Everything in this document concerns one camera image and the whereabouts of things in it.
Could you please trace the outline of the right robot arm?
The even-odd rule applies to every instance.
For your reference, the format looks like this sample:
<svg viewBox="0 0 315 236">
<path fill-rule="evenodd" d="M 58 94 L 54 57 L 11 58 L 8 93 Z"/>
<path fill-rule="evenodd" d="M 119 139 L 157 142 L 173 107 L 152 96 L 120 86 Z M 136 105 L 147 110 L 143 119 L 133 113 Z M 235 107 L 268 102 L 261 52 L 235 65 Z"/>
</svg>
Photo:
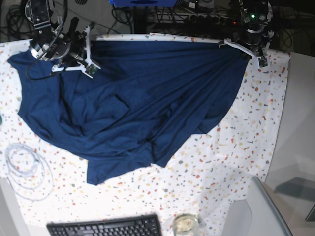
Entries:
<svg viewBox="0 0 315 236">
<path fill-rule="evenodd" d="M 35 61 L 26 69 L 30 80 L 44 80 L 65 71 L 81 71 L 92 78 L 101 67 L 92 59 L 91 30 L 95 22 L 87 25 L 83 32 L 76 30 L 79 19 L 72 18 L 68 33 L 63 33 L 68 16 L 68 1 L 63 2 L 63 10 L 56 9 L 54 0 L 30 0 L 25 6 L 30 13 L 35 30 L 29 51 Z M 48 76 L 33 78 L 29 70 L 39 61 L 52 61 L 54 65 Z"/>
</svg>

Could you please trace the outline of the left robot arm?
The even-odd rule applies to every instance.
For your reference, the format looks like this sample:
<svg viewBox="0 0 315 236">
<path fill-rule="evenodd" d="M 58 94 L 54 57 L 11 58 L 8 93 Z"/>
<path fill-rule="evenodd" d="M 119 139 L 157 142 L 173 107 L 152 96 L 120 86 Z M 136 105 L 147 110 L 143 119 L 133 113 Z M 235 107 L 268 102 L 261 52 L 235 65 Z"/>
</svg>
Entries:
<svg viewBox="0 0 315 236">
<path fill-rule="evenodd" d="M 267 0 L 238 0 L 237 3 L 241 29 L 218 45 L 243 51 L 252 58 L 257 68 L 267 67 L 267 51 L 274 36 L 274 31 L 268 28 L 273 18 L 272 6 Z"/>
</svg>

